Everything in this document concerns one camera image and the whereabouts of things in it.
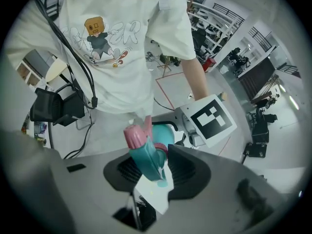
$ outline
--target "ceiling light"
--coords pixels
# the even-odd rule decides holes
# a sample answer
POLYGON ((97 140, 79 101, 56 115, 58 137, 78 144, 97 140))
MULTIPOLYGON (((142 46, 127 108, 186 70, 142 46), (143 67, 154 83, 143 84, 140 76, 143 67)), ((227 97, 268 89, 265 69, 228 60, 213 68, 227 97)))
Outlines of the ceiling light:
POLYGON ((289 99, 291 100, 291 102, 293 103, 294 107, 299 110, 299 106, 298 104, 294 101, 293 97, 289 96, 289 99))
POLYGON ((284 91, 284 93, 286 92, 286 89, 280 84, 279 87, 281 88, 281 90, 284 91))

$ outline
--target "skateboard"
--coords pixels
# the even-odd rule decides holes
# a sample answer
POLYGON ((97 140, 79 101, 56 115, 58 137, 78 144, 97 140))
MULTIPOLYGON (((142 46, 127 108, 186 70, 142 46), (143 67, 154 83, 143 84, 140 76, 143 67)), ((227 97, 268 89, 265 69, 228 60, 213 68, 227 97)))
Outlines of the skateboard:
POLYGON ((128 50, 125 50, 125 51, 123 51, 120 54, 120 56, 117 59, 112 58, 112 59, 109 59, 109 60, 98 61, 98 62, 95 62, 94 65, 95 66, 99 66, 99 65, 102 65, 102 64, 113 63, 113 67, 117 68, 119 64, 123 64, 123 60, 121 60, 121 59, 126 57, 127 54, 128 54, 128 50))

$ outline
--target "red floor line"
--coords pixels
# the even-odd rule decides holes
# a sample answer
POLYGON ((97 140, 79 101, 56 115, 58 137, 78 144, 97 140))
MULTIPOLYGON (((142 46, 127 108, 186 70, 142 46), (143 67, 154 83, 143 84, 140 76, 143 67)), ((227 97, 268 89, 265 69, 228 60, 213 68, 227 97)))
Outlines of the red floor line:
POLYGON ((169 100, 168 96, 166 95, 165 91, 162 89, 161 85, 158 83, 158 81, 156 80, 158 86, 160 87, 161 91, 164 93, 166 99, 168 100, 169 104, 171 105, 172 109, 175 109, 175 107, 172 105, 171 101, 169 100))
POLYGON ((182 74, 182 73, 183 73, 183 72, 176 73, 176 74, 172 74, 172 75, 167 75, 167 76, 164 76, 164 77, 157 78, 156 80, 160 80, 160 79, 163 79, 163 78, 166 78, 166 77, 169 77, 169 76, 179 75, 179 74, 182 74))
POLYGON ((218 156, 220 156, 220 154, 222 153, 223 149, 225 148, 225 146, 228 144, 229 140, 231 137, 229 137, 228 141, 225 143, 224 147, 222 148, 221 152, 218 154, 218 156))

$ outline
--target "chair armrest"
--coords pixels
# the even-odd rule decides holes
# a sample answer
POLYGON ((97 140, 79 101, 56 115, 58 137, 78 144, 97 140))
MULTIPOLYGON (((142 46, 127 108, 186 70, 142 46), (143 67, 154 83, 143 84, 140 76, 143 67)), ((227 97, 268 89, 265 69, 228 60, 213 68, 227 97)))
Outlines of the chair armrest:
POLYGON ((61 90, 63 90, 66 87, 69 87, 69 86, 72 87, 73 85, 69 82, 69 83, 65 84, 64 86, 61 86, 59 89, 57 89, 55 91, 55 93, 59 93, 61 90))
POLYGON ((66 120, 68 118, 72 118, 72 117, 70 115, 63 115, 61 118, 59 118, 55 122, 53 122, 53 126, 55 126, 56 124, 60 124, 62 121, 66 120))

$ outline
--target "forearm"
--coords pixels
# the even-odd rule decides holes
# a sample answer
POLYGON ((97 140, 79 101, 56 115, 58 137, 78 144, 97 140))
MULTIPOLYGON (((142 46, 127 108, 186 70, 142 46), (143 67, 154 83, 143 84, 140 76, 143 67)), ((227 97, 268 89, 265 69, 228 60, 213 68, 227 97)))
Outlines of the forearm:
POLYGON ((181 61, 183 73, 191 87, 195 100, 209 95, 205 72, 197 58, 181 61))

